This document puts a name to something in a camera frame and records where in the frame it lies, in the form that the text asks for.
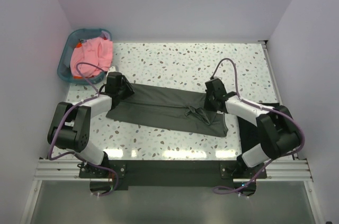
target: dark gray cloth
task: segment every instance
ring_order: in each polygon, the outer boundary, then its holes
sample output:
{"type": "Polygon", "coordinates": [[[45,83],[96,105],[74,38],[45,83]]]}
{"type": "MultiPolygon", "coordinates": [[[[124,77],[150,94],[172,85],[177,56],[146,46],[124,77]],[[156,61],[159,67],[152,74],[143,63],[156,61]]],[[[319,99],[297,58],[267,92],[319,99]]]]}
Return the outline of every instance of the dark gray cloth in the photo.
{"type": "Polygon", "coordinates": [[[135,92],[107,118],[144,126],[225,137],[225,116],[203,108],[205,93],[132,84],[135,92]]]}

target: terrazzo table surface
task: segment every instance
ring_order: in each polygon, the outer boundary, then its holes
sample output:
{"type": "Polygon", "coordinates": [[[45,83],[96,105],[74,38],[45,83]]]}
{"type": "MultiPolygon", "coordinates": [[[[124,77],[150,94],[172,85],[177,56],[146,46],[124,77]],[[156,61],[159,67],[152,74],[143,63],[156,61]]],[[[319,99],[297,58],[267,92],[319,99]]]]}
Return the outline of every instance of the terrazzo table surface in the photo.
{"type": "MultiPolygon", "coordinates": [[[[115,43],[113,65],[129,82],[204,92],[222,58],[237,65],[240,94],[255,102],[276,102],[272,79],[261,44],[115,43]]],[[[224,61],[216,76],[228,92],[235,90],[232,65],[224,61]]],[[[93,96],[90,86],[71,84],[67,102],[93,96]]],[[[234,160],[241,154],[238,122],[226,114],[227,137],[114,122],[102,113],[91,120],[90,139],[110,159],[234,160]]],[[[53,155],[63,153],[55,148],[53,155]]]]}

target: fabric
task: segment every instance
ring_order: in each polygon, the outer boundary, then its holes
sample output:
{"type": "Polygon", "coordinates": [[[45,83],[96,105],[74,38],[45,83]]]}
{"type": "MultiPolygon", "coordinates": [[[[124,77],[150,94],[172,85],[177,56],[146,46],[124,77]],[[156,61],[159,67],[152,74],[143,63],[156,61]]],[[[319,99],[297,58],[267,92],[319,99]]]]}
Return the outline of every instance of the fabric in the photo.
{"type": "MultiPolygon", "coordinates": [[[[99,36],[100,38],[103,38],[104,40],[111,40],[111,36],[108,32],[101,31],[101,34],[99,36]]],[[[79,48],[82,46],[82,43],[86,43],[87,40],[81,40],[77,45],[76,48],[79,48]]]]}
{"type": "Polygon", "coordinates": [[[144,126],[225,137],[225,116],[203,108],[205,93],[132,84],[134,95],[107,118],[144,126]]]}
{"type": "MultiPolygon", "coordinates": [[[[112,59],[112,41],[104,40],[101,37],[89,39],[82,43],[80,47],[74,49],[70,60],[70,70],[74,77],[81,77],[76,70],[76,65],[79,62],[88,62],[107,71],[111,67],[112,59]]],[[[79,65],[79,70],[85,77],[97,76],[101,72],[101,70],[85,64],[79,65]]]]}

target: laundry basket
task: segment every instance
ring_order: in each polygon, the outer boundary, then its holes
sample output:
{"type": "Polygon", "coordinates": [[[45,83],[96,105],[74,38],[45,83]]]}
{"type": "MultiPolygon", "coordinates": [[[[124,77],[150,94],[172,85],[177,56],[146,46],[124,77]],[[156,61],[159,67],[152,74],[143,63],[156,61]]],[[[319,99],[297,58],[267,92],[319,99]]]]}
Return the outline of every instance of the laundry basket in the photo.
{"type": "MultiPolygon", "coordinates": [[[[73,75],[70,71],[70,59],[73,54],[73,50],[75,49],[76,45],[79,43],[80,40],[88,40],[92,38],[99,37],[101,35],[101,32],[105,31],[107,32],[111,39],[112,34],[106,30],[106,29],[79,29],[74,32],[72,32],[66,41],[63,54],[61,55],[61,59],[58,66],[58,76],[67,82],[74,83],[74,84],[82,84],[82,85],[88,85],[88,82],[84,79],[76,79],[73,78],[73,75]]],[[[105,73],[101,72],[99,75],[95,77],[90,77],[88,80],[93,83],[97,84],[100,81],[102,81],[105,77],[105,73]]]]}

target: pink cloth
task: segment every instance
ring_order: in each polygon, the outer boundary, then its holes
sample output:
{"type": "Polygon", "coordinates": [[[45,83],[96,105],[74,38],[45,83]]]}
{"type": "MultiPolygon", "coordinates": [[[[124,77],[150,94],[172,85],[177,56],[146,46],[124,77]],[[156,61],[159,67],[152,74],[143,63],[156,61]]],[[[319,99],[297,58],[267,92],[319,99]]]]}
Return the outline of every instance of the pink cloth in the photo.
{"type": "MultiPolygon", "coordinates": [[[[75,48],[70,60],[70,71],[75,77],[81,77],[76,70],[79,62],[97,65],[105,71],[111,67],[113,59],[113,42],[100,37],[87,40],[82,46],[75,48]]],[[[86,64],[79,65],[79,70],[85,77],[97,76],[101,70],[86,64]]]]}

